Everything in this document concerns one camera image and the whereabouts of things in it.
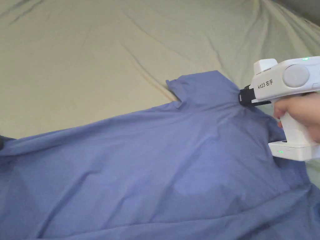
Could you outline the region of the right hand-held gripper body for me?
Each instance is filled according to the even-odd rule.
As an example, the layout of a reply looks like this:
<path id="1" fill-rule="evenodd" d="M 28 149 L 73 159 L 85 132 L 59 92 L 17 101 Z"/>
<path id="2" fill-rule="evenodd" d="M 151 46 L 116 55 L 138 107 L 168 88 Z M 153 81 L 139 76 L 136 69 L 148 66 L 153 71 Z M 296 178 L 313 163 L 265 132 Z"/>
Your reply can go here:
<path id="1" fill-rule="evenodd" d="M 320 57 L 262 59 L 254 63 L 252 82 L 246 87 L 246 105 L 274 104 L 286 96 L 319 91 Z M 305 127 L 285 113 L 280 121 L 286 140 L 271 142 L 275 157 L 295 161 L 310 161 L 320 157 L 319 144 L 312 141 Z"/>

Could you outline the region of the person's right hand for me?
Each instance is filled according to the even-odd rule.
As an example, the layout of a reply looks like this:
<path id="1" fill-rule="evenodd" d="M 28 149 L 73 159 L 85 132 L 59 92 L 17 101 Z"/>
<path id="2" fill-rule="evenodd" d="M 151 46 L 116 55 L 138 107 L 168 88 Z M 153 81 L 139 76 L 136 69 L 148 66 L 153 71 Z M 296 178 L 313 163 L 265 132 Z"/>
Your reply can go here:
<path id="1" fill-rule="evenodd" d="M 285 97 L 275 102 L 273 108 L 275 118 L 280 119 L 288 113 L 306 128 L 315 143 L 320 143 L 320 93 Z"/>

